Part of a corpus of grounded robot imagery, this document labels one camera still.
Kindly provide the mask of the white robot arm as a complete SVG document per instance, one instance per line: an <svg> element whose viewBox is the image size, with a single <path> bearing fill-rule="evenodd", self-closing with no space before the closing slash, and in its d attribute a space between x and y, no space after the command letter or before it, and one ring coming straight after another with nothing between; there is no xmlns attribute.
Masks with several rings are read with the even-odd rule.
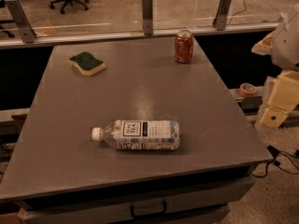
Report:
<svg viewBox="0 0 299 224"><path fill-rule="evenodd" d="M299 4L282 14L276 30L256 43L251 51L270 55L272 64L282 69L261 116L262 125L278 128L299 105Z"/></svg>

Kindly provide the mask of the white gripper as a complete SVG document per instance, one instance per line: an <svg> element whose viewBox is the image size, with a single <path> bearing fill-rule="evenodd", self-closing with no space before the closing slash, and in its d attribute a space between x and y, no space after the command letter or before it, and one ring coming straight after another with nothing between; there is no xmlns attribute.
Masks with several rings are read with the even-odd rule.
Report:
<svg viewBox="0 0 299 224"><path fill-rule="evenodd" d="M261 124L277 129L299 105L299 72L283 70L270 86Z"/></svg>

